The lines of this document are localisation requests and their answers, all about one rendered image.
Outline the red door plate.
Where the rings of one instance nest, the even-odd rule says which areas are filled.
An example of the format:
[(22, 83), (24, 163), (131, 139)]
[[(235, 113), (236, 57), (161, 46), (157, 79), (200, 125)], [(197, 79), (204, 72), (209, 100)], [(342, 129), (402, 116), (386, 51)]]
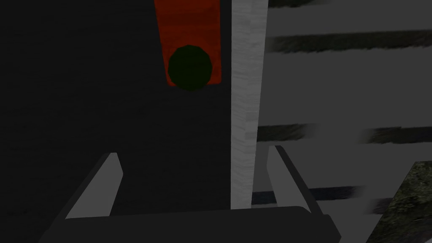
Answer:
[(177, 48), (193, 45), (208, 53), (213, 70), (209, 85), (221, 83), (220, 0), (154, 0), (165, 75)]

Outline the dark round door knob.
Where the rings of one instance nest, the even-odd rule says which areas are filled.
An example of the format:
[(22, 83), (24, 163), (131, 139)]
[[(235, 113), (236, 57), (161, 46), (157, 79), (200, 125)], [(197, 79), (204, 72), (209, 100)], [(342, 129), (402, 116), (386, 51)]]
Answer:
[(210, 55), (199, 46), (181, 46), (168, 60), (167, 74), (170, 81), (186, 91), (202, 89), (210, 82), (212, 72)]

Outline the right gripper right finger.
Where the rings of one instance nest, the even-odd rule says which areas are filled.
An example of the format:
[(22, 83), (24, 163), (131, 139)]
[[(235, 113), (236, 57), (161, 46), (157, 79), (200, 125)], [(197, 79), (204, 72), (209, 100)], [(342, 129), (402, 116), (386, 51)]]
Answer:
[(323, 214), (282, 146), (269, 147), (267, 172), (279, 207), (301, 207), (312, 214)]

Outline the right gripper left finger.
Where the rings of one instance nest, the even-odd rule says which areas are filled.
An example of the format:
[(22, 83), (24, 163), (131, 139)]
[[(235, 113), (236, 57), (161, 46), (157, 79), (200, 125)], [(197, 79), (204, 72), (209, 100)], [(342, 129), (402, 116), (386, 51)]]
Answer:
[(123, 178), (117, 153), (101, 156), (60, 212), (60, 219), (109, 216)]

